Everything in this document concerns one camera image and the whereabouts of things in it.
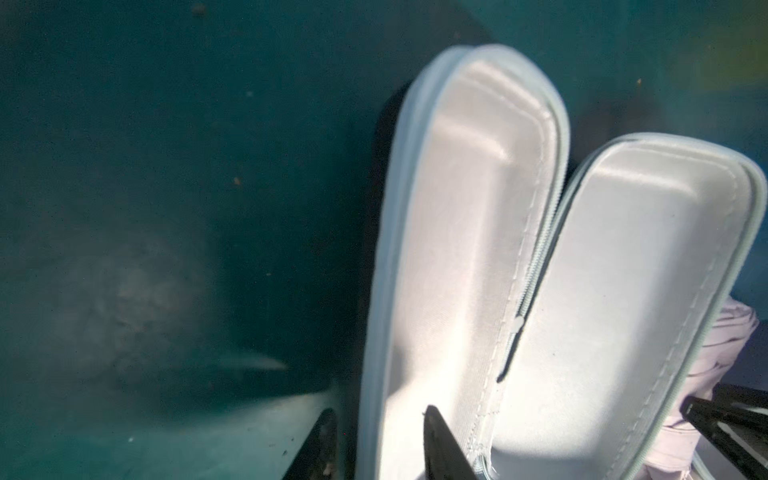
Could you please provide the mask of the black zippered umbrella sleeve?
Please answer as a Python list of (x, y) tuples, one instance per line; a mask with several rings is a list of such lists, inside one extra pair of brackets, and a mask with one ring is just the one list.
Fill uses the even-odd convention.
[(661, 133), (567, 175), (545, 74), (454, 46), (404, 95), (368, 308), (355, 477), (425, 479), (429, 407), (473, 479), (634, 479), (757, 235), (748, 157)]

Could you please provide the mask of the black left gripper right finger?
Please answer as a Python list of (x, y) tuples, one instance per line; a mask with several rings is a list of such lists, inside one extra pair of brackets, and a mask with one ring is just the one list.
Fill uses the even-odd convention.
[(476, 474), (439, 409), (428, 405), (423, 421), (425, 478), (476, 480)]

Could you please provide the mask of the pink umbrella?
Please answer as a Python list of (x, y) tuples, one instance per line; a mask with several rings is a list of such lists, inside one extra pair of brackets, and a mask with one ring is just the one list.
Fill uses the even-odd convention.
[(701, 434), (680, 413), (689, 396), (709, 400), (714, 387), (737, 360), (759, 320), (755, 310), (727, 298), (710, 329), (698, 357), (683, 382), (670, 413), (656, 436), (638, 479), (689, 479)]

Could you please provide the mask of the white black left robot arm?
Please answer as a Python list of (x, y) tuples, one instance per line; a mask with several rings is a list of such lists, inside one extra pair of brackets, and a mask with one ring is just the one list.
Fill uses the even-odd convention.
[[(690, 423), (747, 479), (767, 477), (767, 393), (724, 384), (706, 400), (686, 397), (680, 407)], [(319, 415), (288, 467), (286, 479), (332, 479), (335, 476), (338, 419), (332, 409)], [(439, 409), (429, 405), (423, 420), (424, 461), (428, 479), (479, 479), (460, 452)]]

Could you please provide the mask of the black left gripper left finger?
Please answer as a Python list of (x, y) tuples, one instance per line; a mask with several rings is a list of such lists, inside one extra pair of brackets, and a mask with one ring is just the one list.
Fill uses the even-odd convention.
[(283, 480), (331, 480), (336, 473), (338, 418), (327, 408), (321, 412), (283, 476)]

